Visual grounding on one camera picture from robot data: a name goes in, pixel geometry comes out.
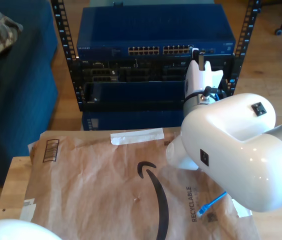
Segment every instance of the blue couch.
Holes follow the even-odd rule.
[[[51,60],[57,48],[50,3],[0,0],[0,12],[23,25],[10,51],[0,56],[0,186],[13,157],[48,128],[57,88]]]

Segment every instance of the network switch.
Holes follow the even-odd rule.
[[[192,48],[232,55],[234,47],[220,4],[86,7],[77,41],[83,61],[184,57]]]

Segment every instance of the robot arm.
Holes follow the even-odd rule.
[[[276,114],[271,103],[244,93],[201,106],[192,101],[191,105],[180,136],[166,150],[169,164],[189,170],[200,167],[250,210],[281,207],[282,125],[274,128]]]

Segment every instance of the amazon logo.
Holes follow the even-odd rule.
[[[148,166],[152,168],[157,168],[156,165],[154,165],[152,162],[149,161],[141,161],[137,164],[137,173],[139,174],[140,178],[144,178],[142,167]],[[156,240],[165,240],[167,233],[168,233],[168,226],[169,226],[169,207],[168,207],[168,201],[166,197],[166,193],[157,179],[156,175],[151,172],[149,169],[146,170],[147,174],[149,175],[157,197],[157,202],[159,205],[159,226],[157,230]]]

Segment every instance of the cardboard padded mailer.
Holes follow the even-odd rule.
[[[164,139],[113,145],[110,134],[45,132],[33,147],[25,199],[32,223],[63,240],[258,240],[252,216],[239,218],[202,171],[168,165]]]

